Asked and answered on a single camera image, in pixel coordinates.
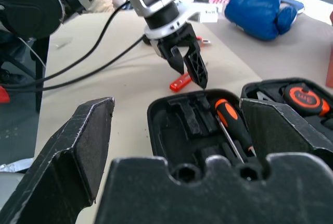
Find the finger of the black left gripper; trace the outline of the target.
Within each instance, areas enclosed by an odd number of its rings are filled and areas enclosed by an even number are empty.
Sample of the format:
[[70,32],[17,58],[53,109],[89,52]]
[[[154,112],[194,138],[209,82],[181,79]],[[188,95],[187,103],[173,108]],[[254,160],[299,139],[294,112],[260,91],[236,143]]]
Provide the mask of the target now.
[[184,57],[184,63],[192,81],[202,89],[206,89],[208,83],[208,72],[200,52],[189,50]]
[[170,49],[169,65],[178,73],[184,74],[184,61],[177,46]]

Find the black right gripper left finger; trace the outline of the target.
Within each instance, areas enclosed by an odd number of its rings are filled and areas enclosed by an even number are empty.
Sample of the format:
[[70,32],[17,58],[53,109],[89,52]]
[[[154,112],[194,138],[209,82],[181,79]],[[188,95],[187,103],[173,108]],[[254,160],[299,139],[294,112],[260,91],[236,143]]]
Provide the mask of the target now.
[[47,141],[1,210],[1,223],[75,223],[97,197],[113,97],[81,104]]

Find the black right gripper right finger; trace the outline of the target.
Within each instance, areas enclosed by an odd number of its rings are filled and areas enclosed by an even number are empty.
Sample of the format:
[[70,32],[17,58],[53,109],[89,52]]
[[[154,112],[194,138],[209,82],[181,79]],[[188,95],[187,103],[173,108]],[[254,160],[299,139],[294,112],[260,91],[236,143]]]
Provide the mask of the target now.
[[309,153],[332,165],[332,141],[287,104],[242,98],[239,106],[258,158],[274,153]]

